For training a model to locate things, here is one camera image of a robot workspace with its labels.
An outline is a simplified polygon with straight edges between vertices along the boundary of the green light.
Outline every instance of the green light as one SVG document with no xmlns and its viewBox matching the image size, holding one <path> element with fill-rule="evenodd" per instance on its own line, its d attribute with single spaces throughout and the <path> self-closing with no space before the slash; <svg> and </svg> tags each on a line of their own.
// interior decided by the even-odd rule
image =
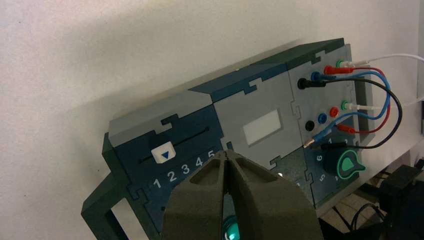
<svg viewBox="0 0 424 240">
<path fill-rule="evenodd" d="M 239 225 L 236 222 L 231 224 L 226 231 L 226 235 L 229 240 L 240 240 Z"/>
</svg>

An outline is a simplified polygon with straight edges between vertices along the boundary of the dark green stand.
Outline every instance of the dark green stand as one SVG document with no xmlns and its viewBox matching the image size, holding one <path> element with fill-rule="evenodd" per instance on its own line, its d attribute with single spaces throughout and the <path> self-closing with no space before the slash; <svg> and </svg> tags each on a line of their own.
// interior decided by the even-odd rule
<svg viewBox="0 0 424 240">
<path fill-rule="evenodd" d="M 108 133 L 104 135 L 102 155 L 111 173 L 84 201 L 81 211 L 95 237 L 98 240 L 128 240 L 111 210 L 120 200 L 126 198 L 140 224 L 143 222 L 143 229 L 149 239 L 160 240 L 161 236 L 144 209 L 146 197 L 141 194 L 140 198 L 134 200 L 127 191 L 129 180 L 109 142 Z"/>
</svg>

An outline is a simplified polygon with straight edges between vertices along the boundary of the electronic device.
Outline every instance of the electronic device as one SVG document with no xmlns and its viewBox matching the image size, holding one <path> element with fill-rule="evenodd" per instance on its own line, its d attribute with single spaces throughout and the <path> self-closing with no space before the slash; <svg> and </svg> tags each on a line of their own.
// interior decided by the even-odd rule
<svg viewBox="0 0 424 240">
<path fill-rule="evenodd" d="M 351 60 L 343 38 L 299 45 L 112 120 L 102 150 L 111 173 L 84 202 L 81 215 L 97 239 L 126 239 L 111 211 L 126 198 L 147 236 L 159 240 L 173 188 L 227 149 L 295 183 L 319 207 L 365 170 L 360 150 L 320 146 L 366 145 L 374 134 L 333 127 L 303 145 L 347 113 L 347 102 L 371 105 L 371 85 L 341 81 L 300 89 L 298 82 Z M 342 123 L 374 128 L 372 120 L 356 115 Z M 225 196 L 223 217 L 233 215 L 231 197 Z"/>
</svg>

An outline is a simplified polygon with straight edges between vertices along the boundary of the gray panel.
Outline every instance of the gray panel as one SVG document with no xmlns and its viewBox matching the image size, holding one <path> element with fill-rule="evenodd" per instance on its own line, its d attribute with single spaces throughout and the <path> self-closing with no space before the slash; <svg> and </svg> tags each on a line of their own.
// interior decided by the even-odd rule
<svg viewBox="0 0 424 240">
<path fill-rule="evenodd" d="M 311 64 L 307 62 L 288 71 L 292 92 L 295 101 L 292 103 L 294 110 L 298 111 L 298 125 L 300 129 L 302 142 L 310 140 L 313 135 L 323 130 L 330 121 L 333 120 L 329 116 L 331 107 L 341 108 L 343 100 L 356 103 L 355 87 L 353 82 L 335 82 L 328 84 L 326 87 L 311 87 L 307 89 L 299 89 L 297 87 L 300 78 L 311 79 L 312 72 L 323 72 L 326 65 L 334 66 L 340 59 L 351 60 L 350 46 L 345 45 L 339 49 L 325 54 L 319 52 L 316 54 L 321 61 Z M 320 113 L 327 114 L 327 122 L 319 124 L 317 119 Z M 347 113 L 340 109 L 340 114 Z M 358 118 L 354 117 L 354 127 L 358 129 Z M 305 124 L 307 121 L 314 121 L 315 128 L 312 131 L 306 131 Z"/>
<path fill-rule="evenodd" d="M 287 72 L 266 81 L 250 82 L 257 90 L 245 94 L 239 92 L 214 103 L 224 137 L 223 146 L 232 143 L 234 151 L 256 163 L 271 169 L 270 161 L 283 157 L 302 145 L 297 119 L 293 115 L 289 76 Z M 262 140 L 248 145 L 243 126 L 274 110 L 278 111 L 281 128 Z"/>
<path fill-rule="evenodd" d="M 110 121 L 109 141 L 116 147 L 152 130 L 159 134 L 172 127 L 161 120 L 174 114 L 181 118 L 211 104 L 209 94 L 185 90 Z"/>
</svg>

